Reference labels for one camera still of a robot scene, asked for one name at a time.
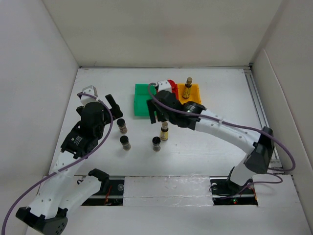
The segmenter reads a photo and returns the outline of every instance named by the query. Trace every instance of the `red object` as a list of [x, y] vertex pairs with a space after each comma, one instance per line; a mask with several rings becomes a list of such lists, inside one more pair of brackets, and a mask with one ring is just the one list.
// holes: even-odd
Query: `red object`
[[177, 84], [176, 84], [173, 80], [168, 80], [168, 82], [171, 84], [172, 93], [175, 93], [176, 99], [178, 99], [178, 88], [177, 88]]

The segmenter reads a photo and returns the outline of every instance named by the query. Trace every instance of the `white table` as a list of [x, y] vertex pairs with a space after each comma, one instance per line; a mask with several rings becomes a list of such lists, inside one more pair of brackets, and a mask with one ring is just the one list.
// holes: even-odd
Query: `white table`
[[[199, 84], [202, 104], [207, 108], [234, 122], [261, 128], [242, 69], [79, 69], [52, 164], [65, 136], [79, 120], [75, 112], [80, 106], [76, 94], [94, 85], [100, 99], [112, 94], [120, 105], [132, 148], [128, 152], [122, 149], [121, 134], [114, 123], [108, 141], [86, 161], [77, 175], [86, 175], [96, 167], [112, 176], [131, 177], [125, 180], [124, 206], [80, 207], [69, 216], [63, 234], [311, 234], [292, 179], [287, 175], [279, 185], [256, 185], [259, 206], [213, 206], [205, 177], [200, 180], [197, 194], [190, 182], [178, 186], [175, 182], [174, 187], [169, 187], [168, 180], [162, 177], [135, 177], [226, 176], [243, 158], [244, 152], [229, 143], [173, 125], [169, 126], [170, 137], [162, 143], [161, 151], [152, 150], [151, 140], [159, 135], [160, 123], [151, 125], [149, 119], [134, 116], [134, 85], [164, 79], [184, 83], [189, 76]], [[276, 179], [256, 175], [253, 180]], [[26, 234], [38, 233], [28, 229]]]

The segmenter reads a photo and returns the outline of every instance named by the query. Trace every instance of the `screw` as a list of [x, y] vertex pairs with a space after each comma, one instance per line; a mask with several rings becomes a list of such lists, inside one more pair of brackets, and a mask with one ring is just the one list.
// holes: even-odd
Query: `screw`
[[123, 191], [123, 190], [124, 190], [124, 185], [123, 185], [123, 184], [119, 184], [119, 185], [117, 186], [117, 190]]
[[217, 184], [216, 183], [212, 183], [211, 184], [211, 189], [212, 190], [217, 190]]

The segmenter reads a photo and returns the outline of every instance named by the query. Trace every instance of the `white wall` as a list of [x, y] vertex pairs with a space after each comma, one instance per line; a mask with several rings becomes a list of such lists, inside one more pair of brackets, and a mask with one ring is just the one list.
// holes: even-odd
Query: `white wall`
[[[313, 228], [313, 1], [285, 0], [278, 23], [254, 61], [253, 73], [274, 134], [296, 157], [293, 172]], [[290, 163], [279, 150], [285, 167]]]
[[[40, 0], [0, 0], [0, 223], [47, 174], [77, 69]], [[8, 226], [25, 228], [14, 214]]]
[[81, 66], [247, 65], [282, 0], [43, 0]]

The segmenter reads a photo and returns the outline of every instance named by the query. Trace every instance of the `orange tray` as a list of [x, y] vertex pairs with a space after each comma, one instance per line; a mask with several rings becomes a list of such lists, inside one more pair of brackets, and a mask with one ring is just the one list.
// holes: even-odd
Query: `orange tray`
[[191, 86], [191, 91], [190, 91], [190, 96], [188, 99], [185, 99], [182, 97], [182, 94], [184, 92], [185, 84], [177, 84], [178, 88], [178, 100], [184, 104], [188, 101], [193, 101], [198, 104], [201, 104], [201, 99], [200, 99], [200, 91], [199, 91], [199, 85], [198, 84], [192, 84]]

